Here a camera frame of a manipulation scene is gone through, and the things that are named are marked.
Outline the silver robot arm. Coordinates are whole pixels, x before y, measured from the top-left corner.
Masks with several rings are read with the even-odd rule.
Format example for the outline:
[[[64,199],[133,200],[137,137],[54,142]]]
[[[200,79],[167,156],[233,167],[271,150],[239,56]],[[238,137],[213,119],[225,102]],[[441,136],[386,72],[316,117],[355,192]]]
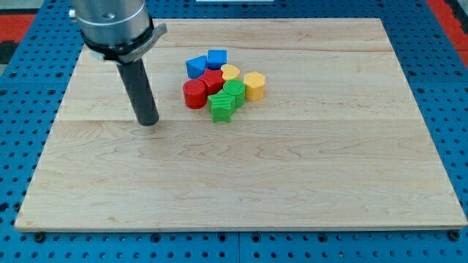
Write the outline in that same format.
[[[144,0],[71,0],[85,44],[107,61],[131,64],[167,33],[154,25]]]

